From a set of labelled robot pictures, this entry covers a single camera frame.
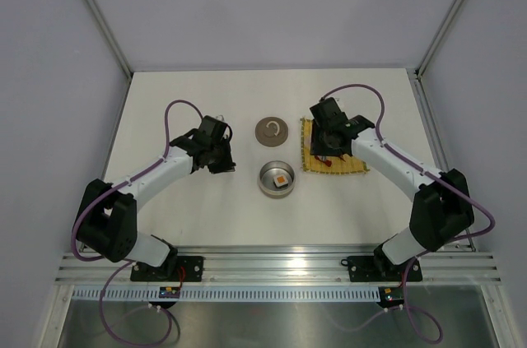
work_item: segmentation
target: white table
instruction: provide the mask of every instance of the white table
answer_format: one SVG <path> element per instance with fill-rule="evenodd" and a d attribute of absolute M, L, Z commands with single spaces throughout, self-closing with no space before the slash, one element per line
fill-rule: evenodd
<path fill-rule="evenodd" d="M 138 72 L 133 77 L 106 180 L 129 174 L 162 153 L 163 113 L 174 99 L 224 115 L 232 126 L 233 174 L 206 169 L 171 184 L 139 213 L 139 229 L 175 245 L 376 244 L 408 225 L 411 202 L 375 170 L 366 175 L 325 176 L 301 171 L 300 118 L 328 90 L 347 83 L 374 86 L 385 97 L 383 134 L 433 165 L 407 73 L 403 69 L 331 69 L 235 72 Z M 344 90 L 348 117 L 377 118 L 380 107 L 367 90 Z M 277 148 L 260 145 L 254 126 L 278 116 L 289 138 Z M 171 138 L 199 124 L 187 105 L 170 113 Z M 260 168 L 283 160 L 296 170 L 286 198 L 265 197 Z"/>

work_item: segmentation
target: black mount bracket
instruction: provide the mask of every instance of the black mount bracket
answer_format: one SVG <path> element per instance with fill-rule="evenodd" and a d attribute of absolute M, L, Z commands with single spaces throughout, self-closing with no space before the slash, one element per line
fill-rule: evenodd
<path fill-rule="evenodd" d="M 130 281 L 132 282 L 180 282 L 180 267 L 184 268 L 184 282 L 201 282 L 203 275 L 203 256 L 178 256 L 171 265 L 172 272 L 165 273 L 161 267 L 152 267 L 146 263 L 138 262 L 132 267 Z"/>
<path fill-rule="evenodd" d="M 407 263 L 394 270 L 380 271 L 374 263 L 373 255 L 348 256 L 340 261 L 347 268 L 351 282 L 401 282 Z M 408 272 L 408 282 L 421 282 L 422 273 L 419 261 L 415 261 Z"/>

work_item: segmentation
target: white wall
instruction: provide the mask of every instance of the white wall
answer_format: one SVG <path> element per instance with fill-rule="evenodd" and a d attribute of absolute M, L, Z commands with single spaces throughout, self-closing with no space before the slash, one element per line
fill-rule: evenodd
<path fill-rule="evenodd" d="M 135 71 L 416 67 L 453 0 L 97 0 Z"/>
<path fill-rule="evenodd" d="M 496 215 L 478 246 L 496 254 L 519 325 L 527 324 L 525 1 L 468 0 L 424 78 L 452 165 Z"/>
<path fill-rule="evenodd" d="M 82 0 L 0 6 L 0 345 L 27 348 L 126 82 Z"/>

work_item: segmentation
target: metal lid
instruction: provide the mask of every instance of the metal lid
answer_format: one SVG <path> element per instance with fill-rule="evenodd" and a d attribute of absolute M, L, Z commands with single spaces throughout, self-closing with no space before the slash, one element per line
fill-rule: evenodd
<path fill-rule="evenodd" d="M 258 122 L 254 134 L 260 144 L 275 147 L 286 141 L 289 129 L 283 120 L 270 116 Z"/>

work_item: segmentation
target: metal bowl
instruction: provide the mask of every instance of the metal bowl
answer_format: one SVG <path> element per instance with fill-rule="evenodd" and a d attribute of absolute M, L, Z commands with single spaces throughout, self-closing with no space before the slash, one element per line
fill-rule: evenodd
<path fill-rule="evenodd" d="M 281 188 L 277 188 L 274 184 L 274 178 L 278 175 L 285 175 L 289 184 Z M 286 162 L 283 161 L 269 161 L 263 165 L 258 176 L 258 186 L 267 196 L 272 198 L 282 198 L 292 192 L 295 187 L 295 171 Z"/>

